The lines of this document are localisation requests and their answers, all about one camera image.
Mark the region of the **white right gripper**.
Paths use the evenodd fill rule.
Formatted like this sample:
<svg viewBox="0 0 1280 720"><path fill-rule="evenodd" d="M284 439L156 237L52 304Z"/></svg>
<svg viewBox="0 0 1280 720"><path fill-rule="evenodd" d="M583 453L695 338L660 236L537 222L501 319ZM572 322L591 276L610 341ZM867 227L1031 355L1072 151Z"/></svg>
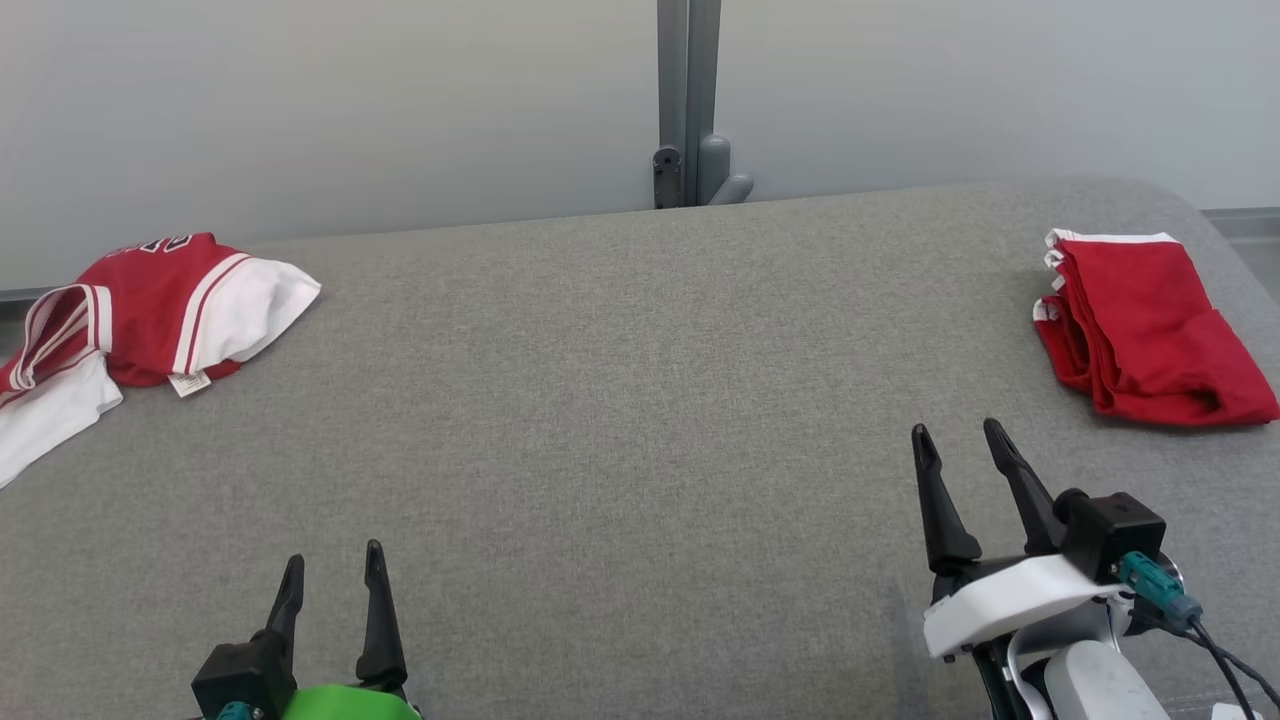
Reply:
<svg viewBox="0 0 1280 720"><path fill-rule="evenodd" d="M1082 641L1117 648L1130 630L1132 601L1120 584L1097 584L1060 552L1065 525L1053 498L995 418L983 432L996 469L1007 480L1027 536L1025 559L973 582L928 607L923 634L932 659L968 653L1011 635L1018 655L1052 653ZM955 575L982 556L978 539L960 518L942 478L942 461L925 424L911 429L911 451L928 568Z"/></svg>

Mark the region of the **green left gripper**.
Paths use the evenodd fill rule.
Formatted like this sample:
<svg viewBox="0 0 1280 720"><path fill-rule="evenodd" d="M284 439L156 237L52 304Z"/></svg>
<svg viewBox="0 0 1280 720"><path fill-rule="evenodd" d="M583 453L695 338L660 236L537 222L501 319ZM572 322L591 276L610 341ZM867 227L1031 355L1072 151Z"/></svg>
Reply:
<svg viewBox="0 0 1280 720"><path fill-rule="evenodd" d="M364 650L355 675L360 687L325 684L297 691L282 715L285 720L416 720L421 714L398 694L408 679L387 557L378 539L367 542L364 584L367 618ZM296 623L305 603L305 557L292 555L282 575L262 635L275 661L292 661Z"/></svg>

